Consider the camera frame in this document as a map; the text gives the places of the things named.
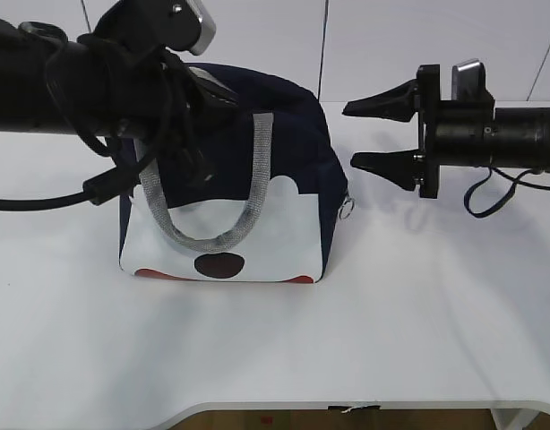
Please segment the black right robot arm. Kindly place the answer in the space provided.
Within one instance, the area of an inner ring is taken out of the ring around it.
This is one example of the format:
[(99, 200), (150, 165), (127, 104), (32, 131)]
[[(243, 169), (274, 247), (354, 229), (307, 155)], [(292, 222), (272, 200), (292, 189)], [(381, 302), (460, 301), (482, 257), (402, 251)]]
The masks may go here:
[(485, 65), (477, 59), (453, 66), (450, 99), (442, 97), (439, 65), (422, 64), (414, 79), (349, 101), (342, 113), (417, 120), (416, 149), (357, 152), (350, 164), (423, 198), (437, 197), (442, 166), (550, 173), (550, 107), (497, 107), (486, 87)]

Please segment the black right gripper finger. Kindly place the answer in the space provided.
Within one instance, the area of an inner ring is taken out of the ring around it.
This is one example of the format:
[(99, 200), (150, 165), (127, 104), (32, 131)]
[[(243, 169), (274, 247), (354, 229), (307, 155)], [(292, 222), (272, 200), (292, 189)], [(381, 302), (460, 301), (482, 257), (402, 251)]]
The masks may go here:
[(343, 108), (342, 115), (408, 123), (417, 112), (417, 94), (417, 81), (410, 80), (372, 97), (349, 101)]
[(417, 150), (394, 152), (357, 152), (350, 166), (379, 176), (413, 192), (424, 177), (421, 155)]

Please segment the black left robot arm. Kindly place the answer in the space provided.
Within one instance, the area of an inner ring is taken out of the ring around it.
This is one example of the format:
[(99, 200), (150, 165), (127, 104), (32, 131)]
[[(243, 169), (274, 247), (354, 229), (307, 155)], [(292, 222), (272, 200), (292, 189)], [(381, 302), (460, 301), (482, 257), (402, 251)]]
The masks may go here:
[(0, 19), (0, 132), (146, 137), (178, 90), (197, 125), (217, 123), (237, 95), (179, 58), (214, 34), (210, 16), (184, 1), (120, 1), (73, 42), (56, 26)]

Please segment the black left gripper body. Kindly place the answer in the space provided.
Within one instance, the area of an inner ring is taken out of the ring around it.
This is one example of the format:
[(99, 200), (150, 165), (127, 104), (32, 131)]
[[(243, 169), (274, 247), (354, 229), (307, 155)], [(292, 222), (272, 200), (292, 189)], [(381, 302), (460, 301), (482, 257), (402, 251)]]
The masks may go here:
[(178, 130), (189, 134), (197, 128), (220, 128), (239, 110), (238, 96), (199, 67), (190, 67), (179, 56), (162, 48), (158, 52), (158, 133)]

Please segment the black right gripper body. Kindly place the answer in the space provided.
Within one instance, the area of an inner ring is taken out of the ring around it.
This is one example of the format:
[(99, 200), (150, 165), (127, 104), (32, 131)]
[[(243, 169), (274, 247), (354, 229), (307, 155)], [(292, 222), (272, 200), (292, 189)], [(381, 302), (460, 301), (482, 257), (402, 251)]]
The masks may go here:
[(484, 140), (485, 127), (494, 121), (494, 97), (487, 90), (475, 101), (442, 99), (438, 64), (417, 70), (418, 152), (424, 177), (419, 196), (435, 199), (440, 166), (473, 166), (473, 149)]

